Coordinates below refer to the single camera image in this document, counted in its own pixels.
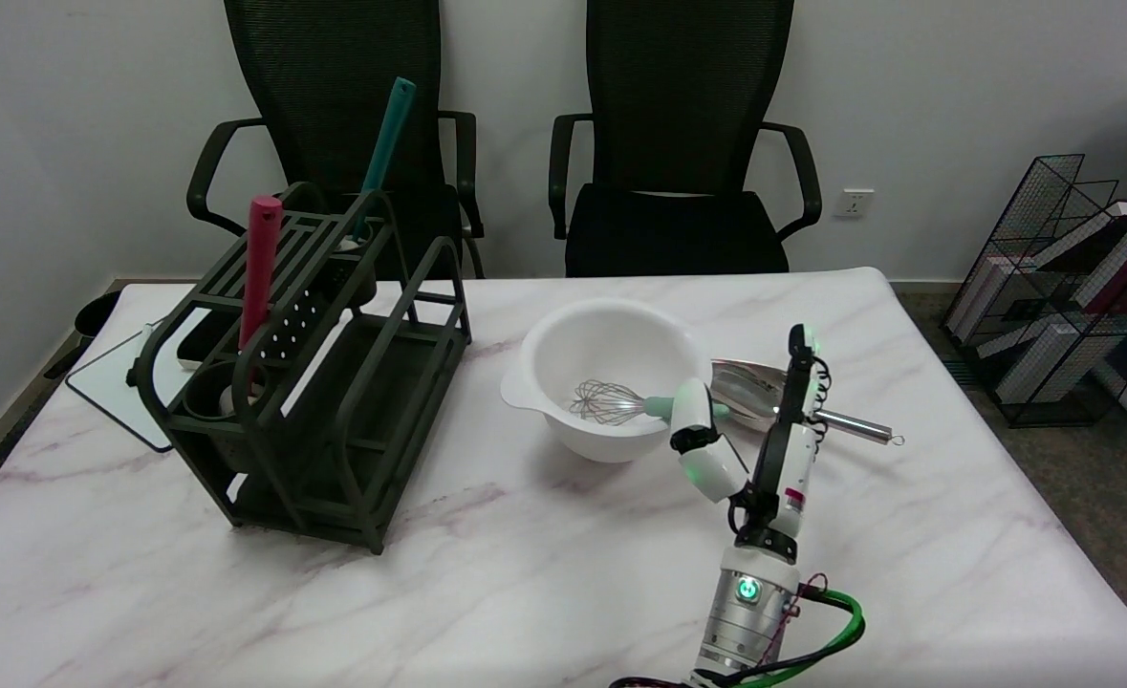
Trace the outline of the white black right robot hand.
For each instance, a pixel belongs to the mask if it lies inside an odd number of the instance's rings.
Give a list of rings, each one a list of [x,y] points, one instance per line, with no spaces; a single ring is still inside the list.
[[[789,369],[774,423],[758,449],[754,470],[743,466],[733,441],[717,430],[707,383],[689,378],[673,397],[669,447],[683,471],[713,504],[728,501],[728,515],[742,510],[742,523],[730,523],[738,548],[758,548],[789,565],[796,561],[796,537],[804,522],[813,459],[819,449],[813,420],[819,396],[819,349],[808,325],[789,334]]]

